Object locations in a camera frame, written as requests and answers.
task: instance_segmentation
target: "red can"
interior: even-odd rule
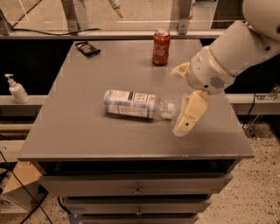
[[[169,56],[170,33],[166,30],[158,30],[154,35],[154,50],[152,63],[157,66],[167,64]]]

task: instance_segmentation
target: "soap dispenser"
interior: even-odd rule
[[[8,79],[8,83],[10,85],[10,87],[9,87],[10,93],[14,96],[17,103],[19,103],[19,104],[27,103],[30,98],[29,98],[28,94],[26,93],[24,87],[21,84],[16,83],[11,78],[11,76],[13,76],[13,74],[7,73],[5,75],[5,77]]]

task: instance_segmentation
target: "drawer handle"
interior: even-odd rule
[[[140,209],[136,212],[136,215],[142,215],[142,214],[143,214],[143,213],[141,212]]]
[[[139,187],[134,191],[135,195],[141,195],[143,192],[140,191]]]

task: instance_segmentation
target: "table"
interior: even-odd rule
[[[226,95],[212,95],[184,137],[172,134],[175,120],[108,115],[103,97],[109,89],[154,94],[177,115],[193,90],[169,72],[200,42],[173,39],[167,66],[151,63],[152,40],[90,43],[101,54],[88,59],[73,44],[19,160],[32,161],[40,184],[84,223],[194,223],[238,162],[254,156]]]

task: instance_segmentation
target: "speckled floor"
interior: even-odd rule
[[[220,194],[211,197],[211,206],[196,224],[280,224],[280,141],[271,125],[257,124],[257,140],[248,139],[255,157],[242,160],[232,171],[233,180]],[[79,218],[70,217],[48,196],[42,207],[52,223],[75,224]],[[1,224],[15,224],[26,214],[0,214]],[[38,209],[28,223],[49,223]]]

